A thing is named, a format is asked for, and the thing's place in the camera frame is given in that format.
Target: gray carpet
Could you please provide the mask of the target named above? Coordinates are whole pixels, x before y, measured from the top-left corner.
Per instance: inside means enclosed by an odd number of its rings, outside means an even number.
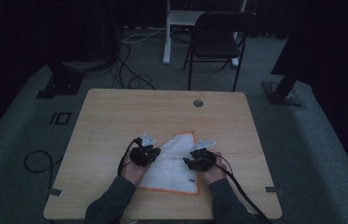
[[[125,35],[134,32],[141,31],[127,31]],[[188,40],[187,35],[174,36]],[[164,65],[163,44],[164,39],[158,35],[129,44],[131,55],[127,65],[138,75],[152,77],[151,83],[158,90],[185,90],[188,70],[182,70],[182,66],[188,45],[173,42],[171,63]],[[261,81],[282,78],[271,76],[270,71],[284,45],[285,39],[275,37],[248,38],[237,91],[247,96],[272,179],[283,192],[279,200],[287,223],[346,224],[348,158],[311,88],[300,82],[295,85],[296,93],[305,104],[302,107],[270,105],[262,89]],[[128,49],[122,47],[120,58],[124,60],[127,52]],[[70,62],[68,65],[81,69],[90,63]],[[218,63],[195,64],[192,89],[230,91],[235,69],[220,70],[220,66]],[[46,66],[23,87],[0,120],[0,223],[49,223],[43,218],[49,172],[32,174],[25,170],[23,160],[35,150],[48,151],[54,161],[63,156],[87,91],[92,88],[121,88],[114,81],[114,76],[118,77],[115,68],[89,72],[75,96],[35,99],[49,81],[51,72]],[[132,74],[124,69],[122,78],[127,85]],[[72,113],[67,125],[49,124],[54,113],[67,112]],[[33,169],[42,169],[49,166],[49,160],[38,154],[29,160],[29,164]],[[59,167],[54,169],[54,176],[58,170]],[[81,223],[81,220],[56,223]],[[154,220],[142,223],[193,222]],[[284,221],[277,219],[273,223]]]

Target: cable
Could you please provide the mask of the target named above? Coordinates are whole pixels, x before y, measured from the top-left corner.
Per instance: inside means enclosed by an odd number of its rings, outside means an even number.
[[[223,160],[227,163],[227,165],[229,166],[231,173],[234,175],[234,172],[232,172],[232,169],[231,169],[231,166],[230,166],[229,162],[228,162],[226,159],[224,159],[224,157],[222,157],[222,156],[219,156],[219,155],[216,155],[216,154],[215,154],[215,156],[218,156],[218,157],[220,157],[221,159],[223,159]]]
[[[188,36],[188,40],[186,39],[182,39],[182,38],[178,38],[175,37],[176,35],[186,35]],[[191,32],[186,31],[183,26],[181,26],[180,29],[174,30],[171,32],[171,36],[170,36],[171,40],[175,43],[179,43],[179,44],[189,44],[190,43],[190,39],[191,39]]]
[[[235,179],[235,176],[230,173],[229,171],[227,171],[225,168],[217,165],[214,162],[209,161],[208,159],[206,159],[205,157],[202,157],[203,160],[210,162],[211,164],[213,164],[215,167],[219,168],[220,170],[222,170],[224,173],[226,173],[226,175],[229,176],[229,178],[234,182],[235,186],[237,187],[237,189],[240,191],[241,195],[244,197],[244,199],[258,212],[259,215],[261,215],[267,223],[271,224],[270,220],[266,217],[266,215],[264,215],[263,212],[261,212],[260,209],[258,209],[258,207],[248,198],[248,196],[246,195],[246,193],[244,192],[243,188],[241,188],[240,184],[238,183],[238,181]]]
[[[43,153],[45,154],[46,156],[48,156],[49,158],[49,167],[48,168],[45,168],[45,169],[41,169],[41,170],[33,170],[29,167],[28,165],[28,160],[29,158],[36,154],[36,153]],[[54,166],[56,166],[59,162],[61,162],[63,160],[63,157],[61,157],[59,160],[57,160],[56,162],[52,162],[52,158],[51,158],[51,155],[47,152],[47,151],[44,151],[44,150],[37,150],[37,151],[34,151],[34,152],[31,152],[30,154],[28,154],[25,159],[24,159],[24,167],[25,169],[28,171],[28,172],[31,172],[33,174],[40,174],[40,173],[44,173],[46,171],[49,171],[49,189],[52,188],[52,179],[53,179],[53,174],[54,174]]]
[[[149,86],[149,87],[151,87],[153,90],[156,90],[156,88],[151,84],[151,81],[152,81],[152,77],[151,77],[151,76],[148,76],[148,75],[136,75],[136,74],[133,72],[133,70],[126,64],[128,58],[130,57],[130,54],[131,54],[131,48],[130,48],[130,46],[128,46],[128,45],[126,45],[126,44],[122,44],[122,45],[125,46],[125,47],[129,50],[129,52],[128,52],[128,54],[127,54],[127,56],[125,57],[124,60],[121,60],[121,59],[118,57],[118,60],[121,62],[121,66],[120,66],[120,68],[119,68],[119,70],[118,70],[118,80],[117,80],[117,82],[121,85],[121,88],[122,88],[122,89],[135,89],[135,88],[132,86],[132,83],[133,83],[135,80],[137,80],[137,81],[138,81],[138,84],[139,84],[139,86],[138,86],[137,89],[141,89],[142,87]],[[123,82],[123,79],[122,79],[122,69],[123,69],[123,67],[126,67],[126,68],[131,72],[131,74],[134,76],[132,79],[130,79],[129,84],[128,84],[127,86],[124,85],[124,82]],[[142,81],[145,82],[146,84],[143,85],[143,86],[141,86],[141,85],[140,85],[141,82],[140,82],[138,79],[142,80]]]
[[[113,89],[113,86],[116,83],[116,77],[118,75],[118,63],[117,62],[115,62],[114,67],[116,68],[115,73],[113,72],[113,68],[110,70],[110,74],[112,74],[112,78],[113,78],[113,82],[112,82],[112,85],[110,86],[110,89]]]
[[[158,30],[157,32],[153,33],[153,34],[136,34],[136,35],[130,35],[130,36],[124,38],[123,40],[121,40],[121,43],[124,43],[124,44],[138,44],[138,43],[141,43],[142,41],[144,41],[144,40],[150,38],[151,36],[157,35],[157,34],[158,34],[160,31],[162,31],[164,28],[165,28],[165,26],[159,28],[159,30]],[[126,41],[127,39],[130,39],[130,38],[133,38],[133,37],[139,36],[139,35],[146,35],[146,37],[142,38],[141,40],[134,41],[134,42],[128,42],[128,41]]]
[[[130,151],[130,148],[131,148],[132,144],[134,144],[136,141],[139,141],[139,138],[135,138],[135,139],[133,139],[130,142],[130,144],[128,145],[127,149],[125,150],[125,153],[124,153],[123,157],[121,157],[120,164],[118,165],[118,176],[121,176],[121,171],[122,171],[123,167],[128,165],[128,164],[130,164],[132,162],[132,161],[130,161],[130,162],[124,164],[124,160],[127,157],[128,151]]]

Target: black backdrop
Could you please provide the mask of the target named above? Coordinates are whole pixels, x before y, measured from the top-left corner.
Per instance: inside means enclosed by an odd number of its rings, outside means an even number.
[[[310,0],[271,73],[313,88],[348,155],[348,1]]]
[[[101,41],[104,31],[111,35],[105,6],[113,0],[34,0],[46,25],[41,30],[46,30],[53,45],[49,50],[43,49],[49,47],[48,41],[39,35],[40,27],[23,1],[0,0],[0,118],[28,78],[51,58],[89,61],[113,52],[109,38],[105,44]]]
[[[237,5],[242,0],[174,0],[171,9],[216,10],[227,9],[226,6]],[[258,15],[258,26],[254,35],[288,36],[294,29],[302,10],[308,0],[247,0],[245,11]],[[165,0],[123,0],[119,1],[120,21],[130,27],[149,26],[163,27],[165,25]]]

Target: metal stand base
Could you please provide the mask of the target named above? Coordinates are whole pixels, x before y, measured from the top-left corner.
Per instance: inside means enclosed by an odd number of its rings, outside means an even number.
[[[53,99],[55,95],[76,95],[83,80],[84,73],[68,72],[69,80],[64,84],[57,84],[57,78],[52,76],[44,90],[39,91],[36,99]]]
[[[266,92],[271,105],[302,106],[304,104],[301,100],[299,100],[299,97],[294,89],[287,95],[287,97],[281,99],[275,97],[274,95],[274,91],[279,84],[278,82],[261,82],[261,84],[263,85],[264,91]]]

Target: black cable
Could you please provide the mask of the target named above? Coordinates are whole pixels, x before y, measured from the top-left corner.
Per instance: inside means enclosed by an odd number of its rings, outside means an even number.
[[[180,38],[177,38],[174,36],[171,36],[171,39],[173,40],[173,42],[179,43],[179,44],[189,44],[190,43],[190,41],[188,41],[188,40],[180,39]]]
[[[110,89],[113,89],[113,86],[115,86],[115,83],[116,83],[116,79],[118,76],[118,63],[115,63],[114,67],[116,68],[116,72],[113,72],[113,69],[110,70],[110,74],[112,75],[112,78],[113,78],[113,82],[112,82],[112,85],[110,85]]]
[[[222,157],[222,156],[219,156],[219,155],[216,155],[216,154],[215,154],[215,156],[218,156],[218,157],[220,157],[221,159],[223,159],[223,160],[226,162],[226,164],[229,166],[231,173],[234,175],[234,172],[232,172],[232,169],[231,169],[231,166],[230,166],[229,162],[228,162],[226,159],[224,159],[224,157]]]
[[[126,64],[128,58],[130,57],[130,54],[131,54],[131,48],[130,48],[130,46],[128,46],[128,45],[126,45],[126,44],[123,44],[123,43],[122,43],[122,45],[125,46],[125,47],[127,47],[128,50],[129,50],[129,52],[128,52],[128,54],[127,54],[127,56],[125,57],[124,60],[121,60],[121,59],[118,57],[118,60],[121,61],[121,67],[119,68],[119,71],[118,71],[118,77],[119,77],[118,83],[121,85],[121,88],[122,88],[122,89],[134,89],[134,87],[131,85],[131,83],[133,83],[135,79],[140,79],[140,80],[142,80],[143,82],[146,83],[146,85],[144,85],[144,86],[150,86],[153,90],[155,90],[156,88],[151,84],[151,81],[152,81],[152,77],[151,77],[151,76],[148,76],[148,75],[136,75],[136,74],[133,72],[133,70]],[[128,85],[128,86],[124,85],[124,82],[123,82],[123,79],[122,79],[122,69],[123,69],[123,67],[126,67],[126,68],[132,73],[132,75],[134,76],[134,78],[132,78],[132,79],[129,81],[129,85]],[[147,80],[145,80],[145,79],[142,78],[142,77],[148,77],[150,80],[147,81]],[[141,87],[144,87],[144,86],[140,86],[140,81],[139,81],[139,80],[137,80],[137,81],[138,81],[138,83],[139,83],[138,89],[140,89]]]
[[[33,170],[29,167],[28,165],[28,160],[29,158],[36,154],[36,153],[43,153],[45,154],[46,156],[48,156],[49,158],[49,167],[48,168],[44,168],[44,169],[41,169],[41,170]],[[51,158],[51,155],[47,152],[47,151],[44,151],[44,150],[37,150],[37,151],[34,151],[34,152],[31,152],[30,154],[28,154],[25,159],[24,159],[24,167],[25,169],[28,171],[28,172],[31,172],[33,174],[40,174],[40,173],[44,173],[46,171],[49,171],[49,189],[52,188],[52,179],[53,179],[53,175],[54,175],[54,166],[56,166],[59,162],[61,162],[63,160],[63,157],[61,157],[59,160],[57,160],[56,162],[52,162],[52,158]]]
[[[132,162],[132,161],[130,161],[130,162],[124,164],[124,160],[125,160],[125,158],[127,157],[128,151],[130,151],[130,148],[131,148],[132,144],[134,144],[136,141],[139,141],[139,138],[135,138],[135,139],[133,139],[133,140],[130,142],[130,144],[128,145],[127,149],[125,150],[125,153],[124,153],[123,157],[121,157],[120,164],[118,165],[118,176],[121,176],[121,171],[122,171],[123,167],[126,166],[126,165],[128,165],[128,164],[130,164],[130,163]]]
[[[160,31],[164,29],[164,28],[160,28],[156,33],[154,34],[137,34],[137,35],[130,35],[130,36],[123,36],[125,37],[123,40],[121,40],[120,42],[123,44],[138,44],[141,43],[142,41],[146,40],[146,39],[150,39],[150,38],[156,38],[156,37],[165,37],[165,33],[161,33]],[[130,38],[139,38],[141,40],[137,41],[137,42],[129,42],[128,39]]]
[[[241,195],[244,197],[244,199],[258,212],[259,215],[261,215],[265,221],[269,224],[271,224],[270,220],[266,217],[266,215],[264,215],[264,213],[258,209],[258,207],[249,199],[249,197],[246,195],[246,193],[244,192],[243,188],[241,188],[240,184],[238,183],[238,181],[235,179],[235,176],[230,173],[229,171],[227,171],[225,168],[217,165],[214,162],[209,161],[208,159],[202,157],[203,160],[208,161],[210,163],[212,163],[215,167],[219,168],[220,170],[222,170],[224,173],[226,173],[226,175],[229,176],[229,178],[234,182],[235,186],[237,187],[237,189],[240,191]]]

